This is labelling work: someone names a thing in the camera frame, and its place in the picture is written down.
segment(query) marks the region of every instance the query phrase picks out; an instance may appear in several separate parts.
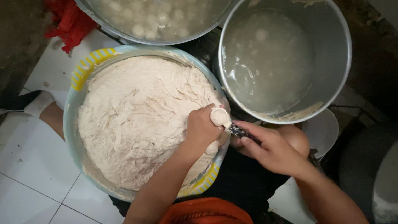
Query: tile grout line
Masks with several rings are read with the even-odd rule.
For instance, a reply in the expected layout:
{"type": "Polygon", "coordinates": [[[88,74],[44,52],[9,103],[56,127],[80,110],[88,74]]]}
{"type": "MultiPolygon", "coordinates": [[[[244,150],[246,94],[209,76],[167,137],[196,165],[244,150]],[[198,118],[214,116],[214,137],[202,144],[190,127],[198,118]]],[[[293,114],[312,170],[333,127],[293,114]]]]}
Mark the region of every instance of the tile grout line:
{"type": "Polygon", "coordinates": [[[65,198],[68,196],[70,190],[72,190],[73,185],[76,183],[77,179],[80,177],[80,174],[82,174],[82,173],[79,173],[79,175],[77,175],[77,178],[76,178],[75,182],[73,182],[72,186],[71,186],[70,189],[68,190],[68,193],[66,193],[66,195],[65,195],[64,199],[62,200],[61,204],[64,203],[65,198]]]}
{"type": "MultiPolygon", "coordinates": [[[[11,177],[9,177],[9,176],[5,175],[4,173],[1,173],[1,172],[0,172],[0,174],[2,174],[2,175],[4,175],[4,176],[6,176],[6,177],[8,177],[8,178],[10,178],[11,180],[17,181],[17,180],[15,180],[15,179],[13,179],[13,178],[11,178],[11,177]]],[[[60,203],[60,204],[61,204],[61,202],[59,202],[59,201],[57,201],[57,200],[55,200],[55,199],[53,199],[53,198],[50,198],[49,196],[47,196],[47,195],[43,194],[42,192],[40,192],[40,191],[37,191],[37,190],[35,190],[35,189],[33,189],[33,188],[31,188],[31,187],[29,187],[29,186],[27,186],[27,185],[25,185],[25,184],[23,184],[23,183],[19,182],[19,181],[17,181],[17,182],[18,182],[18,183],[20,183],[20,184],[22,184],[23,186],[25,186],[25,187],[28,187],[28,188],[30,188],[30,189],[32,189],[32,190],[34,190],[34,191],[36,191],[36,192],[38,192],[38,193],[40,193],[40,194],[42,194],[42,195],[46,196],[47,198],[49,198],[49,199],[51,199],[51,200],[54,200],[54,201],[56,201],[56,202],[58,202],[58,203],[60,203]]]]}
{"type": "Polygon", "coordinates": [[[81,212],[79,212],[79,211],[77,211],[77,210],[75,210],[75,209],[73,209],[73,208],[67,206],[66,204],[61,204],[61,205],[65,206],[65,207],[68,207],[68,208],[72,209],[73,211],[75,211],[75,212],[77,212],[77,213],[80,213],[80,214],[84,215],[85,217],[87,217],[87,218],[89,218],[89,219],[91,219],[91,220],[94,220],[94,221],[98,222],[99,224],[102,224],[102,223],[100,223],[99,221],[97,221],[97,220],[95,220],[95,219],[93,219],[93,218],[91,218],[91,217],[88,217],[87,215],[85,215],[85,214],[83,214],[83,213],[81,213],[81,212]]]}
{"type": "Polygon", "coordinates": [[[97,221],[97,220],[95,220],[95,219],[93,219],[93,218],[91,218],[91,217],[88,217],[87,215],[85,215],[85,214],[83,214],[83,213],[81,213],[81,212],[79,212],[79,211],[76,211],[76,210],[74,210],[73,208],[71,208],[71,207],[67,206],[66,204],[64,204],[64,201],[65,201],[66,197],[68,196],[70,190],[72,190],[73,185],[76,183],[77,179],[80,177],[80,174],[82,174],[82,173],[79,173],[79,175],[77,176],[75,182],[72,184],[72,186],[71,186],[71,188],[69,189],[68,193],[66,194],[65,198],[62,200],[61,205],[64,205],[64,206],[66,206],[66,207],[72,209],[73,211],[75,211],[75,212],[77,212],[77,213],[80,213],[80,214],[84,215],[85,217],[90,218],[90,219],[92,219],[92,220],[94,220],[94,221],[100,223],[99,221],[97,221]]]}
{"type": "Polygon", "coordinates": [[[32,92],[31,90],[29,90],[28,88],[25,88],[25,87],[23,87],[24,89],[26,89],[27,91],[29,91],[29,92],[32,92]]]}
{"type": "Polygon", "coordinates": [[[53,220],[53,218],[54,218],[54,217],[55,217],[55,215],[57,214],[57,212],[58,212],[59,208],[61,207],[61,205],[62,205],[62,204],[60,204],[60,205],[59,205],[58,209],[56,210],[56,212],[54,213],[53,217],[51,218],[51,220],[50,220],[49,224],[51,223],[51,221],[53,220]]]}

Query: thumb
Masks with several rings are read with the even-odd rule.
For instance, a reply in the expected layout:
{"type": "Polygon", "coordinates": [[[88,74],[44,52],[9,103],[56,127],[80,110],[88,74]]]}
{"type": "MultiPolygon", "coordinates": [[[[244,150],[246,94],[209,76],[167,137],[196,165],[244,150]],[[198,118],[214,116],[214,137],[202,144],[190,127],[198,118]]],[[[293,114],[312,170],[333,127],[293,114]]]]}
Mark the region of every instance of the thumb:
{"type": "Polygon", "coordinates": [[[242,137],[240,142],[243,146],[246,147],[247,150],[256,158],[257,160],[261,159],[265,155],[265,149],[261,148],[255,141],[248,137],[242,137]]]}

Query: metal pot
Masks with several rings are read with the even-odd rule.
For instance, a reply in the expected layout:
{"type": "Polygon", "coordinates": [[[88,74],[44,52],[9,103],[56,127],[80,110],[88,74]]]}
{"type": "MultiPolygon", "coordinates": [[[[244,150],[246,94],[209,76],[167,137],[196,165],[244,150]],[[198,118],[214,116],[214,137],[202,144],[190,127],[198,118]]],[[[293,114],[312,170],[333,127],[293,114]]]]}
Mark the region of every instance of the metal pot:
{"type": "Polygon", "coordinates": [[[147,39],[136,38],[130,34],[125,33],[124,31],[114,27],[105,18],[100,16],[100,14],[98,14],[97,10],[94,9],[93,7],[91,7],[90,0],[75,0],[75,2],[77,3],[78,7],[82,11],[84,11],[88,16],[90,16],[95,22],[97,22],[99,25],[101,25],[103,27],[106,27],[107,29],[112,31],[114,34],[116,34],[120,37],[123,37],[127,40],[131,40],[131,41],[134,41],[137,43],[143,43],[143,44],[148,44],[148,45],[174,45],[174,44],[185,43],[185,42],[194,40],[194,39],[201,37],[201,36],[207,34],[208,32],[210,32],[212,29],[214,29],[216,26],[218,26],[221,22],[223,22],[226,19],[226,17],[231,12],[232,8],[236,5],[238,0],[231,0],[231,3],[226,8],[224,13],[219,17],[219,19],[216,22],[214,22],[207,29],[205,29],[199,33],[190,35],[186,38],[181,38],[180,40],[176,40],[176,41],[152,41],[152,40],[147,40],[147,39]]]}
{"type": "Polygon", "coordinates": [[[269,123],[293,124],[316,116],[334,101],[347,80],[351,57],[352,46],[348,25],[332,0],[325,0],[310,6],[292,3],[292,0],[240,0],[228,16],[221,34],[217,72],[219,72],[221,84],[228,96],[247,113],[269,123]],[[250,6],[254,2],[258,2],[257,5],[250,6]],[[228,86],[223,68],[222,49],[225,47],[223,41],[226,31],[234,28],[229,27],[228,24],[254,8],[256,10],[261,8],[280,9],[300,20],[312,40],[316,52],[316,68],[312,76],[312,87],[308,94],[291,109],[273,116],[260,115],[240,103],[234,90],[228,86]]]}

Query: orange cloth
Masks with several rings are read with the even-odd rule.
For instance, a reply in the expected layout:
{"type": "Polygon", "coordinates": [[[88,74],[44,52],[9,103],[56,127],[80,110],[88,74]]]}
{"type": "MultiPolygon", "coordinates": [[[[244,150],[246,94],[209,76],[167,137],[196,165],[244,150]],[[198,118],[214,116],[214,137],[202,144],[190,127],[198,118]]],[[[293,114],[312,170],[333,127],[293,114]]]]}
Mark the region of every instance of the orange cloth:
{"type": "Polygon", "coordinates": [[[160,224],[253,224],[249,214],[219,198],[201,198],[174,204],[160,224]]]}

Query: white bowl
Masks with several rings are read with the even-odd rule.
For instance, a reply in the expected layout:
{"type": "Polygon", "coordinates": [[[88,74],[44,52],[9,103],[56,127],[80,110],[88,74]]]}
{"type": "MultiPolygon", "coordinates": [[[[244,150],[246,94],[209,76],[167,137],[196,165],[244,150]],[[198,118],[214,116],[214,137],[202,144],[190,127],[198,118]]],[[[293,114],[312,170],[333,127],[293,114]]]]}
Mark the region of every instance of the white bowl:
{"type": "Polygon", "coordinates": [[[317,149],[317,159],[322,158],[336,143],[339,135],[339,122],[333,112],[326,109],[315,117],[302,123],[310,147],[317,149]]]}

